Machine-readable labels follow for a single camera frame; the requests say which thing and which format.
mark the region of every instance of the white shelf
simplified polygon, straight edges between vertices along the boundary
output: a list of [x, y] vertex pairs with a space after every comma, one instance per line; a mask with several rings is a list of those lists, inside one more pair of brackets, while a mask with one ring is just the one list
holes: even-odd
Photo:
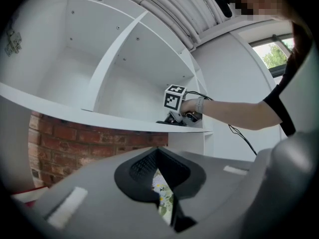
[[192, 56], [187, 50], [187, 59], [176, 52], [185, 47], [170, 42], [165, 34], [169, 28], [161, 21], [145, 10], [135, 19], [93, 0], [49, 0], [34, 16], [35, 1], [26, 3], [33, 7], [23, 8], [15, 23], [22, 50], [11, 57], [0, 55], [0, 95], [30, 110], [87, 125], [205, 131], [203, 122], [194, 128], [155, 123], [167, 114], [162, 106], [167, 85], [199, 91]]
[[214, 135], [213, 134], [207, 134], [204, 136], [204, 155], [213, 157], [214, 155]]
[[168, 146], [181, 151], [204, 155], [204, 133], [170, 133]]
[[92, 112], [98, 110], [100, 100], [106, 87], [106, 81], [114, 66], [115, 60], [118, 58], [121, 48], [126, 44], [126, 40], [132, 30], [147, 13], [147, 11], [143, 12], [130, 25], [128, 25], [108, 48], [92, 76], [87, 93], [84, 96], [82, 109]]
[[201, 69], [196, 71], [196, 77], [197, 77], [198, 81], [200, 82], [201, 86], [203, 87], [203, 89], [205, 89], [205, 91], [207, 92], [205, 79], [204, 79], [204, 76], [203, 76]]
[[133, 29], [115, 63], [163, 90], [193, 76], [179, 55], [142, 23]]
[[195, 71], [198, 71], [200, 69], [200, 66], [198, 65], [197, 61], [194, 59], [194, 57], [191, 55], [191, 60], [193, 62], [193, 66], [195, 68]]
[[0, 95], [20, 106], [54, 118], [85, 125], [107, 128], [150, 131], [150, 132], [204, 132], [202, 128], [173, 126], [152, 122], [124, 119], [115, 116], [88, 112], [74, 107], [61, 105], [46, 99], [30, 95], [26, 92], [0, 83]]
[[199, 87], [199, 92], [201, 94], [204, 94], [207, 96], [207, 91], [206, 89], [203, 87], [202, 83], [197, 79], [197, 82], [198, 82], [198, 87]]
[[192, 62], [192, 55], [187, 48], [180, 52], [179, 56], [184, 61], [184, 63], [189, 67], [190, 71], [196, 75], [195, 68]]
[[66, 47], [44, 75], [37, 96], [80, 109], [99, 61], [84, 51]]
[[[104, 0], [104, 3], [118, 8], [134, 18], [143, 11], [146, 11], [143, 7], [131, 0]], [[158, 34], [178, 54], [185, 48], [176, 34], [151, 12], [149, 12], [141, 22]]]
[[116, 8], [93, 0], [68, 0], [66, 19], [67, 46], [100, 58], [134, 20]]
[[203, 125], [204, 125], [205, 129], [212, 131], [213, 130], [213, 118], [206, 116], [206, 115], [203, 115]]

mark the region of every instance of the hand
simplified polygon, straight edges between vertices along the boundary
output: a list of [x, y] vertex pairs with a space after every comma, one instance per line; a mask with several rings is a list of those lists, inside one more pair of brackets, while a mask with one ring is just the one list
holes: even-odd
[[195, 111], [195, 105], [197, 103], [197, 99], [190, 99], [181, 103], [180, 113], [185, 114], [188, 112], [193, 113]]

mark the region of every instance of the window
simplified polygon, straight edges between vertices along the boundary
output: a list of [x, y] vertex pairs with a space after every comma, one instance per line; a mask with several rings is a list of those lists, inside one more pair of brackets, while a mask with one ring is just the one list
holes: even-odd
[[263, 60], [278, 84], [285, 72], [287, 59], [295, 45], [292, 35], [273, 35], [270, 38], [252, 42], [250, 45]]
[[287, 46], [287, 48], [292, 51], [295, 46], [295, 41], [293, 38], [287, 38], [282, 40], [283, 43]]

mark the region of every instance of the brick wall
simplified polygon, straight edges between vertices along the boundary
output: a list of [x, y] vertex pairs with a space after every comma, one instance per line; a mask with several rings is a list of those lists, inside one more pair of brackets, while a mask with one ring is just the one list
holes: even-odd
[[51, 186], [90, 162], [167, 142], [167, 133], [89, 126], [32, 112], [28, 153], [34, 184]]

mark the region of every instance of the black cable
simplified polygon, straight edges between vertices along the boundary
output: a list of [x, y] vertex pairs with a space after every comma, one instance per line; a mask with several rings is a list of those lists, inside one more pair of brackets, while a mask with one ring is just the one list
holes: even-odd
[[[187, 93], [187, 94], [199, 95], [199, 96], [204, 97], [205, 99], [208, 99], [208, 100], [213, 101], [212, 98], [210, 98], [210, 97], [208, 97], [208, 96], [206, 96], [206, 95], [204, 95], [204, 94], [201, 94], [201, 93], [199, 93], [199, 92], [196, 92], [196, 91], [186, 91], [186, 93]], [[244, 137], [244, 135], [243, 135], [237, 128], [234, 128], [232, 125], [229, 125], [229, 124], [228, 124], [228, 126], [229, 126], [229, 129], [230, 129], [230, 131], [231, 131], [232, 133], [237, 134], [237, 135], [239, 135], [241, 138], [244, 139], [244, 141], [248, 144], [248, 146], [251, 148], [251, 150], [253, 151], [253, 153], [257, 156], [257, 153], [256, 153], [255, 149], [254, 149], [253, 146], [250, 144], [250, 142], [247, 140], [247, 138]]]

